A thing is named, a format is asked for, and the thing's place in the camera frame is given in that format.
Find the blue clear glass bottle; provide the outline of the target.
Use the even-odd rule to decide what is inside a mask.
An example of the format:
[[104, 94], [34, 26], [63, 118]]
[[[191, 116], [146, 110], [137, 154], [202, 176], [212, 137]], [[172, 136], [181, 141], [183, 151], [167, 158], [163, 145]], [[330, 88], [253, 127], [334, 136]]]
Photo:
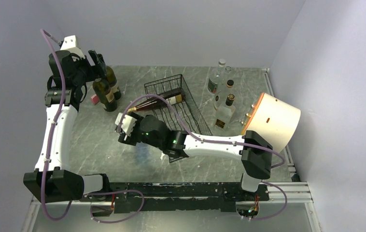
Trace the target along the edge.
[[147, 144], [138, 143], [135, 146], [135, 163], [139, 166], [149, 166], [151, 157], [151, 147]]

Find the dark green black-capped bottle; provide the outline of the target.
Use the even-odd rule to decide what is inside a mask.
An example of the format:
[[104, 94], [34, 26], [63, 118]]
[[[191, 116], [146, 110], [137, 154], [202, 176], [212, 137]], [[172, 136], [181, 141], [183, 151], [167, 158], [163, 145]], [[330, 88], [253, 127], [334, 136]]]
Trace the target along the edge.
[[119, 89], [118, 86], [118, 81], [116, 79], [115, 73], [113, 71], [113, 69], [106, 65], [104, 58], [102, 56], [102, 54], [98, 54], [98, 57], [100, 58], [101, 61], [103, 61], [103, 63], [105, 64], [106, 67], [106, 79], [111, 87], [112, 93], [114, 95], [115, 100], [119, 100], [122, 96], [122, 93]]

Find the green bottle silver cap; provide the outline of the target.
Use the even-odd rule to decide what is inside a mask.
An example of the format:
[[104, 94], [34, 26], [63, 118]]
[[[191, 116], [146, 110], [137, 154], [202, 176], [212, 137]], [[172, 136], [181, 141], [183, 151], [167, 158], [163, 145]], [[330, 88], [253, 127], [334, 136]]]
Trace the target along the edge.
[[107, 112], [115, 111], [117, 109], [117, 102], [109, 83], [105, 79], [97, 78], [94, 80], [92, 86], [104, 110]]

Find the clear bottle orange black label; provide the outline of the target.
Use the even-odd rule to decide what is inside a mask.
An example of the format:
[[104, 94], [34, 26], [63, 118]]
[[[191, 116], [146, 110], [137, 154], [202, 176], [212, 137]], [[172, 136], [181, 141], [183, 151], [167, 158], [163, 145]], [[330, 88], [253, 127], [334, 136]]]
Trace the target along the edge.
[[235, 106], [233, 105], [235, 99], [234, 94], [228, 94], [226, 99], [219, 105], [216, 111], [216, 120], [214, 125], [222, 130], [224, 130], [229, 124], [234, 111]]

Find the clear bottle white label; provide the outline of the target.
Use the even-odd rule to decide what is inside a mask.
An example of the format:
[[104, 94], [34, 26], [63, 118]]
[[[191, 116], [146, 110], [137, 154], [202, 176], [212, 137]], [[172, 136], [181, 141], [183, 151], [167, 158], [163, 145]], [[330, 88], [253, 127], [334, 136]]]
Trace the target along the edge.
[[214, 107], [215, 111], [217, 111], [218, 107], [222, 103], [225, 103], [228, 95], [232, 94], [233, 86], [234, 86], [234, 81], [232, 79], [223, 81], [222, 84], [219, 84], [217, 91], [215, 93], [214, 102], [213, 102], [213, 107]]

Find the frosted clear slim bottle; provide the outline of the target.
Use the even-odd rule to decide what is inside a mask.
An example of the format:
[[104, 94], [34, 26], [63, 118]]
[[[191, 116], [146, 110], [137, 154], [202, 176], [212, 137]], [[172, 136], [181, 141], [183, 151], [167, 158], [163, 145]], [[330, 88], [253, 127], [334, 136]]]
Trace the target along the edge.
[[214, 67], [208, 77], [207, 89], [210, 94], [215, 94], [225, 71], [226, 60], [219, 59], [218, 65]]

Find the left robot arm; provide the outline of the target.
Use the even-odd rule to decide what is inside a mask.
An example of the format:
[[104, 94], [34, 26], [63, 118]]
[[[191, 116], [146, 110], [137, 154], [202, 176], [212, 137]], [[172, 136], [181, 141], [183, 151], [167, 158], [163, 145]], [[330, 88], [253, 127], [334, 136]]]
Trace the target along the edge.
[[80, 200], [87, 194], [100, 201], [111, 197], [112, 187], [106, 174], [78, 175], [69, 171], [72, 128], [83, 101], [86, 83], [105, 75], [102, 54], [90, 50], [94, 65], [67, 50], [57, 51], [58, 60], [49, 55], [53, 74], [44, 97], [47, 122], [41, 154], [34, 171], [25, 173], [23, 183], [34, 197], [46, 203]]

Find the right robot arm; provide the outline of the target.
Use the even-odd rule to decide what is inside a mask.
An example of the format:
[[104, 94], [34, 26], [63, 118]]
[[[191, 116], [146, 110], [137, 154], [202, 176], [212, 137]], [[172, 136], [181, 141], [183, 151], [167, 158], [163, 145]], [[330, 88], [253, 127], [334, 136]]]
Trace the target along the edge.
[[[88, 52], [95, 66], [98, 67], [96, 68], [99, 70], [98, 73], [106, 75], [106, 64], [101, 59], [101, 55], [98, 55], [95, 50], [89, 50]], [[246, 139], [246, 135], [243, 137], [240, 135], [235, 137], [219, 137], [192, 133], [168, 100], [159, 95], [148, 94], [136, 98], [128, 105], [123, 113], [119, 114], [117, 118], [117, 131], [121, 135], [128, 136], [128, 139], [137, 138], [137, 135], [132, 136], [132, 132], [138, 132], [138, 128], [143, 130], [145, 119], [138, 120], [138, 116], [127, 115], [127, 110], [131, 109], [138, 100], [148, 97], [163, 102], [175, 114], [181, 126], [184, 128], [184, 131], [171, 131], [165, 127], [168, 130], [167, 136], [166, 132], [160, 132], [160, 135], [166, 136], [159, 140], [161, 142], [160, 144], [165, 145], [164, 149], [161, 149], [160, 146], [158, 147], [164, 154], [177, 158], [204, 155], [241, 160], [246, 173], [243, 174], [240, 182], [239, 195], [244, 200], [251, 200], [257, 194], [257, 189], [262, 179], [266, 174], [268, 178], [270, 177], [272, 154], [279, 155], [279, 153], [270, 149], [270, 144], [266, 143], [266, 140], [261, 136], [259, 137], [259, 134], [255, 131], [248, 130], [246, 131], [246, 135], [251, 135], [252, 138], [257, 139], [257, 144], [236, 141], [236, 139]]]

